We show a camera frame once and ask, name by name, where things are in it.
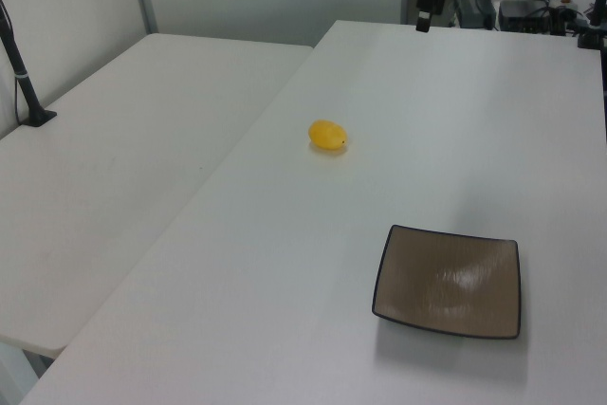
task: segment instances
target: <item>brown plate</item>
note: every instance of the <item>brown plate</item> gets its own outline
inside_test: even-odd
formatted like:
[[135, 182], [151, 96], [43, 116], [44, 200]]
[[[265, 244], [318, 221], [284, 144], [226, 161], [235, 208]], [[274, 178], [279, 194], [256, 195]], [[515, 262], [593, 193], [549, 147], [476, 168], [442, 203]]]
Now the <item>brown plate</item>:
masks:
[[394, 225], [379, 264], [373, 313], [446, 334], [516, 339], [517, 243]]

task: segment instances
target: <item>white table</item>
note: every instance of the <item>white table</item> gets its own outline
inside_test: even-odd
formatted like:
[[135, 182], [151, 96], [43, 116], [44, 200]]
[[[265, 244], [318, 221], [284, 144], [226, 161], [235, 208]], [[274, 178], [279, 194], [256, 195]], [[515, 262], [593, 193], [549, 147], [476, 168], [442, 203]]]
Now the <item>white table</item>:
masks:
[[0, 341], [56, 357], [311, 49], [151, 35], [0, 141]]
[[[24, 405], [602, 403], [605, 126], [575, 46], [336, 23]], [[375, 317], [392, 224], [517, 240], [521, 336]]]

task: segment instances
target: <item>yellow fruit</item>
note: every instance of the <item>yellow fruit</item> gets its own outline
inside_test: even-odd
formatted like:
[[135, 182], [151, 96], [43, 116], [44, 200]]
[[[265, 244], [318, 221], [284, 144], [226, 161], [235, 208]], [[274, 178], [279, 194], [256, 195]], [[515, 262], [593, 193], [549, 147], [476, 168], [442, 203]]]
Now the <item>yellow fruit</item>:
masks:
[[316, 120], [310, 125], [307, 134], [315, 145], [330, 151], [340, 149], [348, 140], [345, 130], [330, 120]]

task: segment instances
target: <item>black pole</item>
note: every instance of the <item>black pole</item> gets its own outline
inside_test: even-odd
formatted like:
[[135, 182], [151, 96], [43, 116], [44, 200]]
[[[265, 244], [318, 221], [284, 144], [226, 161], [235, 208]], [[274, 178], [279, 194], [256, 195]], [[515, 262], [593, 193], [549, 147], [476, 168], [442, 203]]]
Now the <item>black pole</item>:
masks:
[[14, 33], [10, 24], [9, 16], [4, 9], [4, 3], [0, 0], [0, 38], [4, 45], [7, 54], [9, 55], [10, 64], [15, 72], [15, 78], [21, 86], [21, 91], [26, 99], [29, 108], [29, 118], [24, 120], [24, 125], [31, 127], [40, 127], [49, 120], [57, 116], [53, 111], [46, 111], [38, 101], [36, 92], [34, 91], [31, 80], [29, 79], [28, 71], [23, 63], [19, 48], [15, 43]]

